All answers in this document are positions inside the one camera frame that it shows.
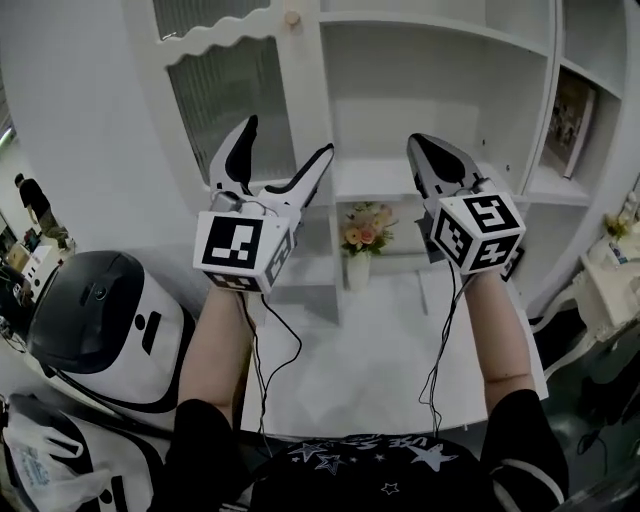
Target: white vase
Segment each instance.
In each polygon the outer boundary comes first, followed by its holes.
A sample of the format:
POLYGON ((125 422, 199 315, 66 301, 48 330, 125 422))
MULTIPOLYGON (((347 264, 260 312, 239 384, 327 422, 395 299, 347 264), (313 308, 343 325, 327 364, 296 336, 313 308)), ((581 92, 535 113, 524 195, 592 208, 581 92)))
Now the white vase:
POLYGON ((347 259, 347 280, 350 290, 357 292, 367 287, 370 265, 371 254, 368 252, 359 252, 347 259))

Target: black t-shirt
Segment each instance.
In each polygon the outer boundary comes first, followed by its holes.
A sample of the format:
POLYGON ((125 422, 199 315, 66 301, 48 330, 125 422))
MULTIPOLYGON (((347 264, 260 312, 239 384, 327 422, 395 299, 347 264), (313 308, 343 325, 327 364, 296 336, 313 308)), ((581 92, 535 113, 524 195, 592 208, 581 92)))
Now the black t-shirt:
POLYGON ((545 512, 568 492, 562 450, 538 396, 505 397, 478 461, 442 439, 357 435, 304 441, 249 475, 215 407, 178 407, 163 480, 150 511, 521 510, 545 512))
POLYGON ((20 197, 25 208, 31 205, 31 209, 38 220, 42 218, 44 212, 51 208, 47 196, 44 195, 36 180, 24 180, 24 183, 20 186, 20 197))
POLYGON ((18 287, 19 290, 24 282, 24 276, 9 265, 0 268, 0 316, 9 322, 14 332, 22 338, 29 329, 32 307, 31 303, 27 307, 22 306, 14 289, 18 287))

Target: white star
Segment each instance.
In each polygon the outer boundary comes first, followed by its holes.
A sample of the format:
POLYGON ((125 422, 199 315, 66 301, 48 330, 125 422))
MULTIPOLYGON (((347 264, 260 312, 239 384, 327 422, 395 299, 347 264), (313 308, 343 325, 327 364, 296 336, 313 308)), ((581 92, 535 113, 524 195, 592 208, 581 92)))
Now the white star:
POLYGON ((328 469, 333 476, 336 476, 339 464, 346 464, 340 460, 340 455, 318 455, 318 458, 322 462, 316 466, 316 469, 328 469))
POLYGON ((324 448, 320 448, 319 445, 312 445, 307 443, 302 443, 302 448, 298 448, 292 452, 289 452, 289 455, 293 455, 294 453, 301 453, 305 463, 313 456, 314 453, 318 452, 326 452, 324 448))
POLYGON ((409 446, 409 449, 417 455, 417 457, 411 461, 412 464, 414 462, 426 462, 436 473, 440 471, 441 463, 458 458, 457 455, 442 455, 441 444, 432 446, 428 450, 416 448, 415 446, 409 446))
POLYGON ((386 492, 387 496, 391 496, 394 492, 400 492, 398 484, 384 484, 384 487, 380 490, 386 492))

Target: plastic bag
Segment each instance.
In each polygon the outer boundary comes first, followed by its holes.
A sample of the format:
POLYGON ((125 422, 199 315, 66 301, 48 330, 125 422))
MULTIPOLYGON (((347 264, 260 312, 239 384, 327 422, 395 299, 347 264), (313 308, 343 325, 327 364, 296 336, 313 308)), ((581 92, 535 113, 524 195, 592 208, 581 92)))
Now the plastic bag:
POLYGON ((83 503, 100 496, 111 480, 108 469, 76 475, 66 464, 54 460, 52 456, 78 458, 84 447, 22 414, 9 413, 9 425, 3 437, 18 478, 41 512, 75 512, 83 503))

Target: forearm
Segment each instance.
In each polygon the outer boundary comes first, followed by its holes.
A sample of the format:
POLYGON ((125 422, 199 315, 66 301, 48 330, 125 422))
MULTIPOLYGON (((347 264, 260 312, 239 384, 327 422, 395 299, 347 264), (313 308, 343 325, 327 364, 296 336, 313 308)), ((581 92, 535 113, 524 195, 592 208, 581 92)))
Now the forearm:
POLYGON ((518 389, 535 389, 527 338, 498 272, 477 275, 465 292, 489 412, 518 389))
POLYGON ((198 399, 232 422, 234 394, 251 351, 240 296, 211 288, 180 375, 179 403, 198 399))

